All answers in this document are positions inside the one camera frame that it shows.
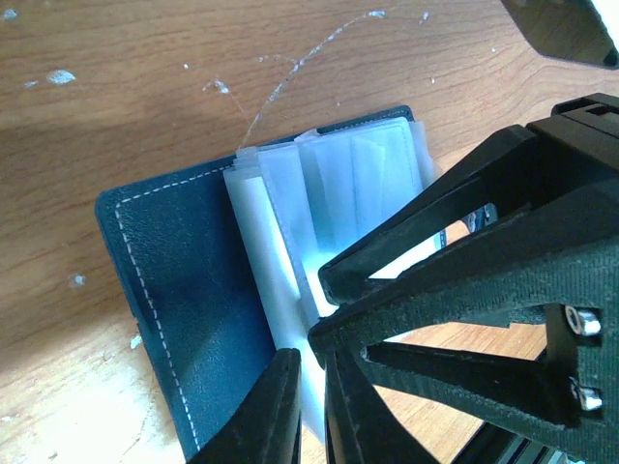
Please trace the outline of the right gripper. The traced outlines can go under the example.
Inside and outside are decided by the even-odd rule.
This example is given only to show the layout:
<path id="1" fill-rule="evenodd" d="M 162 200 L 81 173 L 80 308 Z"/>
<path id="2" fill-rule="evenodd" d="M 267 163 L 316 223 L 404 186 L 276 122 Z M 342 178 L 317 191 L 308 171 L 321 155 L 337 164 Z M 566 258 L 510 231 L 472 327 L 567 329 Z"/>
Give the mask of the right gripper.
<path id="1" fill-rule="evenodd" d="M 489 136 L 465 158 L 498 218 L 463 247 L 468 271 L 618 268 L 618 100 L 595 94 Z"/>

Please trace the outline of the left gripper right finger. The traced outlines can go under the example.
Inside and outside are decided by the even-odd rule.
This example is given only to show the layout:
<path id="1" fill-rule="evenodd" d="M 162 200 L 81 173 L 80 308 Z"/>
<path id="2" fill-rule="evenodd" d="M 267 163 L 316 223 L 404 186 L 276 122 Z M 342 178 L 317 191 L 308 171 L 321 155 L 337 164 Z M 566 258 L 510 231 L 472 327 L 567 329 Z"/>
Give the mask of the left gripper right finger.
<path id="1" fill-rule="evenodd" d="M 329 463 L 434 463 L 396 419 L 347 352 L 326 357 L 325 445 Z"/>

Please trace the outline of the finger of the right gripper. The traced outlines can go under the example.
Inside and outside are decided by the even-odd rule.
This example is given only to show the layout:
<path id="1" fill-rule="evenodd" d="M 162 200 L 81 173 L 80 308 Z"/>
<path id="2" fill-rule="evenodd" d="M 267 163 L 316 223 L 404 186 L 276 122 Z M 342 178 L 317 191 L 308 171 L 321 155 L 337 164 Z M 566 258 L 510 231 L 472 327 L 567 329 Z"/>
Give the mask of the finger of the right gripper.
<path id="1" fill-rule="evenodd" d="M 530 203 L 526 177 L 539 148 L 539 137 L 522 126 L 492 134 L 395 215 L 319 269 L 327 301 L 349 304 L 371 293 L 370 275 L 487 204 L 505 218 Z"/>
<path id="2" fill-rule="evenodd" d="M 543 362 L 395 344 L 443 322 L 544 323 Z M 618 242 L 498 256 L 486 246 L 439 253 L 341 307 L 309 334 L 319 359 L 343 348 L 383 386 L 447 403 L 509 428 L 618 424 Z"/>

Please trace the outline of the blue leather card holder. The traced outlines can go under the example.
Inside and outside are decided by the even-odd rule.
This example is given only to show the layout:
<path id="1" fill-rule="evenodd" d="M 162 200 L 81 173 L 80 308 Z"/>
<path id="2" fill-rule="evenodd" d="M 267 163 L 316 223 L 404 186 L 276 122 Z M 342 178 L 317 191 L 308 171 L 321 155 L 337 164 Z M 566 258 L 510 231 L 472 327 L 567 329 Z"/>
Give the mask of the blue leather card holder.
<path id="1" fill-rule="evenodd" d="M 437 177 L 425 125 L 384 111 L 105 191 L 96 216 L 189 460 L 279 349 L 300 357 L 289 442 L 324 434 L 310 328 L 336 310 L 319 268 Z"/>

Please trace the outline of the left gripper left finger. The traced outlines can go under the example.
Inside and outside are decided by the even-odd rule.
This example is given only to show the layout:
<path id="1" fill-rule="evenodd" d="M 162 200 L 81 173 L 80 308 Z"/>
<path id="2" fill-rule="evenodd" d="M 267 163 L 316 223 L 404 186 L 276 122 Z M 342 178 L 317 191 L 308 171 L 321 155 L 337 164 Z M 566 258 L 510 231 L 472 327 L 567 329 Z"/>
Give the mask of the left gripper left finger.
<path id="1" fill-rule="evenodd" d="M 280 349 L 226 425 L 192 463 L 298 463 L 301 355 Z"/>

